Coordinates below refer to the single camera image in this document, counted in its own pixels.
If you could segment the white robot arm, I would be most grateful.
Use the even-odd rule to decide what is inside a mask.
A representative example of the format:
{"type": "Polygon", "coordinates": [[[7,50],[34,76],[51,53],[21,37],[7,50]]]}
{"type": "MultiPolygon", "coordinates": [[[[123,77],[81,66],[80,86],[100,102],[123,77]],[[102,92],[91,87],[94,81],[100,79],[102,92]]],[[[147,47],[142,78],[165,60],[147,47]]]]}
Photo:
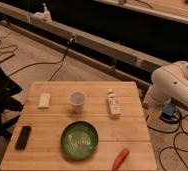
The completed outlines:
{"type": "Polygon", "coordinates": [[[144,102],[152,107],[163,107],[175,99],[188,107],[188,62],[178,61],[157,68],[151,74],[152,85],[144,102]]]}

